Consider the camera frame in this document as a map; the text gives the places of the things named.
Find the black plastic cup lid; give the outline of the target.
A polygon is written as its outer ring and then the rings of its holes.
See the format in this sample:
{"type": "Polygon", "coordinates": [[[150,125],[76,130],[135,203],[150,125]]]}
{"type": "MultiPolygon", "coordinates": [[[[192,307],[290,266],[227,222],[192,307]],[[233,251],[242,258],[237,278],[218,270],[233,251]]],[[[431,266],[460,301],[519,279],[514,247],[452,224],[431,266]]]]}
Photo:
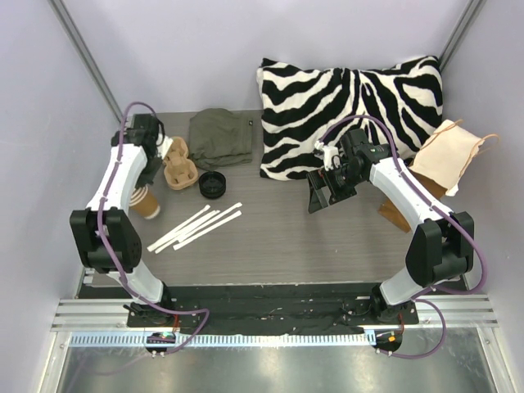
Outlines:
{"type": "Polygon", "coordinates": [[[227,189],[226,178],[218,171],[205,172],[198,180],[201,195],[208,199],[220,198],[227,189]]]}

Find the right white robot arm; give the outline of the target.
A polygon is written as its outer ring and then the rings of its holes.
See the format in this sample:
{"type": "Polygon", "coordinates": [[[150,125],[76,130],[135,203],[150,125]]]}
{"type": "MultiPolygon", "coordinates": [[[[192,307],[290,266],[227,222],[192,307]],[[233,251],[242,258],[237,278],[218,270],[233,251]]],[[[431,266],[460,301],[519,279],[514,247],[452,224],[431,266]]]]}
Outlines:
{"type": "Polygon", "coordinates": [[[373,145],[362,129],[353,129],[336,146],[317,141],[314,153],[323,164],[307,174],[309,213],[355,196],[357,185],[369,182],[387,196],[413,234],[404,267],[372,289],[374,320],[389,323],[420,292],[472,270],[471,215],[454,213],[436,199],[390,145],[373,145]]]}

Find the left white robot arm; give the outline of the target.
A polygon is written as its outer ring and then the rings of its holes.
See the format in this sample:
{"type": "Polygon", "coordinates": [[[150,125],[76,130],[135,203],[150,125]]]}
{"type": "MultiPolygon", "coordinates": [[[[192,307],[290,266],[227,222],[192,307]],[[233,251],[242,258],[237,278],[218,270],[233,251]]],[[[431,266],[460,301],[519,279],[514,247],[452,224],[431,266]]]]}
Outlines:
{"type": "Polygon", "coordinates": [[[95,195],[70,215],[84,267],[118,282],[132,297],[133,323],[164,327],[174,320],[169,289],[142,261],[142,242],[129,217],[132,195],[146,191],[171,145],[163,123],[135,115],[131,127],[111,138],[110,160],[95,195]]]}

